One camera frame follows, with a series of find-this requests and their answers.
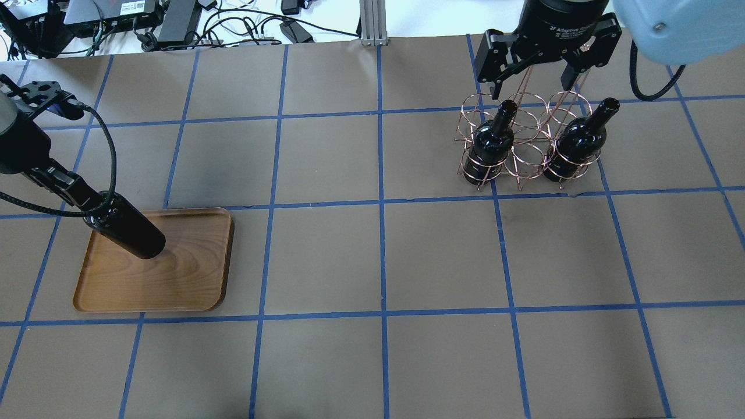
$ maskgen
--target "brown wooden board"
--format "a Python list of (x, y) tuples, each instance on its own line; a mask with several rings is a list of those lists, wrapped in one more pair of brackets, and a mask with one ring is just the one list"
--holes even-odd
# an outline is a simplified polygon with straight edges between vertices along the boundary
[(225, 295), (233, 223), (222, 208), (144, 211), (165, 235), (139, 259), (92, 232), (73, 305), (80, 312), (204, 311)]

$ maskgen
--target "white label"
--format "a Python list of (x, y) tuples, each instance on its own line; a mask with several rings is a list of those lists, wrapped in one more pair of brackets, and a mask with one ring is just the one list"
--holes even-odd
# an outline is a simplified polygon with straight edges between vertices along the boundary
[(122, 3), (120, 15), (131, 15), (135, 13), (143, 13), (145, 11), (144, 1), (130, 1), (129, 3)]

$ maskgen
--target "robotic arm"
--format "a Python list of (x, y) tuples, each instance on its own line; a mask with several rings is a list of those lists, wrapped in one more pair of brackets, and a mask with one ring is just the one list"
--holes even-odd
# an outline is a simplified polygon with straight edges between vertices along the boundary
[[(609, 0), (527, 0), (515, 32), (489, 29), (476, 54), (478, 79), (492, 82), (497, 99), (502, 82), (533, 64), (566, 61), (561, 76), (570, 90), (580, 74), (608, 63), (621, 35), (614, 13), (603, 15)], [(589, 49), (583, 46), (592, 38)]]
[[(81, 217), (93, 230), (141, 259), (158, 255), (165, 247), (163, 234), (124, 197), (114, 192), (114, 145), (106, 125), (95, 110), (62, 90), (56, 81), (32, 81), (18, 87), (6, 75), (0, 75), (0, 82), (10, 89), (7, 94), (0, 93), (0, 174), (23, 174), (36, 185), (82, 211), (39, 207), (1, 192), (0, 198), (30, 210)], [(112, 153), (112, 177), (108, 191), (96, 192), (78, 174), (49, 157), (51, 140), (34, 123), (34, 118), (45, 110), (71, 120), (83, 118), (85, 110), (98, 120)]]

